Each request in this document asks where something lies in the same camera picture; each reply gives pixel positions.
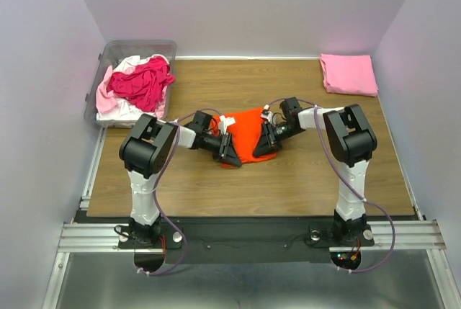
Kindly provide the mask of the orange t shirt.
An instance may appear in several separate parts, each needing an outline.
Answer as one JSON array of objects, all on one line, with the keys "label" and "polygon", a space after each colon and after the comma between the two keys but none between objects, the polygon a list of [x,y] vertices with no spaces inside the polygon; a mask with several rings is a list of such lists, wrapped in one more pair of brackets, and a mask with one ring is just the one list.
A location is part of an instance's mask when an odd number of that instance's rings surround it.
[{"label": "orange t shirt", "polygon": [[226,117],[235,120],[235,123],[230,125],[227,131],[232,135],[234,148],[242,164],[269,161],[277,157],[277,153],[261,157],[253,156],[261,135],[262,111],[262,108],[256,108],[225,114]]}]

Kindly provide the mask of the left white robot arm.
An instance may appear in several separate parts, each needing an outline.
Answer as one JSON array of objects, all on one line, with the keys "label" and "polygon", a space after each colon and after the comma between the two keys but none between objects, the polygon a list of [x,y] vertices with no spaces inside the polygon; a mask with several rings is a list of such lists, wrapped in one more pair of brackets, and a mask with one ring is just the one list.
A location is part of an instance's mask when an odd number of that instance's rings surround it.
[{"label": "left white robot arm", "polygon": [[216,135],[212,133],[212,127],[218,125],[212,115],[199,110],[185,126],[147,114],[140,116],[119,149],[119,157],[130,179],[132,197],[128,227],[126,230],[116,229],[119,237],[145,247],[164,241],[156,189],[179,146],[209,151],[215,161],[242,166],[233,137],[226,128],[219,128]]}]

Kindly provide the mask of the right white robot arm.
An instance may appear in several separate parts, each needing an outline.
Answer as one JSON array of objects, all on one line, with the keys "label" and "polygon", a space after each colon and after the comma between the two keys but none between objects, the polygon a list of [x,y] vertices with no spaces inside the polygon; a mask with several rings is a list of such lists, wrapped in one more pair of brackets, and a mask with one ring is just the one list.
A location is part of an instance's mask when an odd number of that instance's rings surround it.
[{"label": "right white robot arm", "polygon": [[317,131],[328,162],[339,178],[339,198],[334,210],[331,235],[336,243],[372,241],[367,224],[364,185],[367,168],[377,148],[377,138],[361,107],[303,109],[297,98],[283,99],[280,109],[284,120],[274,122],[270,106],[261,113],[261,135],[253,152],[259,158],[276,153],[282,141],[305,130]]}]

